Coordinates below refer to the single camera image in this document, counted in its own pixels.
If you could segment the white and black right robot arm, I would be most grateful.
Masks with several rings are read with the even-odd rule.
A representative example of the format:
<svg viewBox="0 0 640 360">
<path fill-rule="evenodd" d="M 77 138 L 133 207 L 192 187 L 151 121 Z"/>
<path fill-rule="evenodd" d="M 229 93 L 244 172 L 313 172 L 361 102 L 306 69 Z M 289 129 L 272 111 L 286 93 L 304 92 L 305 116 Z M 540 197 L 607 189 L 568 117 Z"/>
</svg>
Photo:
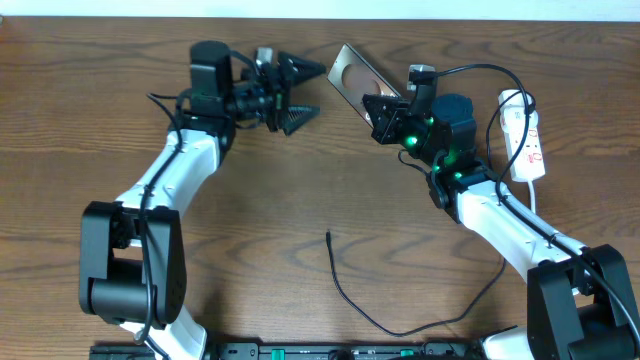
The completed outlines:
<svg viewBox="0 0 640 360">
<path fill-rule="evenodd" d="M 588 247 L 534 214 L 476 155 L 470 99 L 366 95 L 381 144 L 399 144 L 430 167 L 435 205 L 487 240 L 527 285 L 527 324 L 481 340 L 487 359 L 636 359 L 639 313 L 626 262 Z"/>
</svg>

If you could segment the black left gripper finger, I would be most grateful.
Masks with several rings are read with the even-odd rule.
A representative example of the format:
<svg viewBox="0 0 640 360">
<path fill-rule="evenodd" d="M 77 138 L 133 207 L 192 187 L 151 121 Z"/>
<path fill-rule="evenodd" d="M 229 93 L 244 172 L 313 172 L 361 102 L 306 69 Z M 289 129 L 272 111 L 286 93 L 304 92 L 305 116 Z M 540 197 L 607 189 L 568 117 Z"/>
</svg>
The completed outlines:
<svg viewBox="0 0 640 360">
<path fill-rule="evenodd" d="M 326 73 L 326 66 L 322 63 L 306 60 L 287 52 L 278 53 L 278 64 L 282 78 L 291 86 L 300 85 Z"/>
<path fill-rule="evenodd" d="M 292 135 L 303 125 L 320 113 L 319 107 L 309 105 L 291 105 L 284 112 L 280 129 L 286 136 Z"/>
</svg>

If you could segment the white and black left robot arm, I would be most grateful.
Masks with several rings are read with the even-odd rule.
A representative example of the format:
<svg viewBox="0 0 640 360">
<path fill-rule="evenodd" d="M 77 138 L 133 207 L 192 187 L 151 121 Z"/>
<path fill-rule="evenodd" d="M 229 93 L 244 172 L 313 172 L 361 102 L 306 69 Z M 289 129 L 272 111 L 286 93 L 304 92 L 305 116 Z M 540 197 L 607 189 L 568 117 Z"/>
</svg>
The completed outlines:
<svg viewBox="0 0 640 360">
<path fill-rule="evenodd" d="M 144 175 L 81 218 L 82 311 L 130 332 L 151 359 L 204 359 L 208 332 L 184 305 L 181 220 L 251 120 L 291 135 L 319 110 L 294 105 L 292 90 L 326 68 L 260 47 L 253 58 L 219 41 L 190 49 L 190 86 L 174 96 L 166 143 Z"/>
</svg>

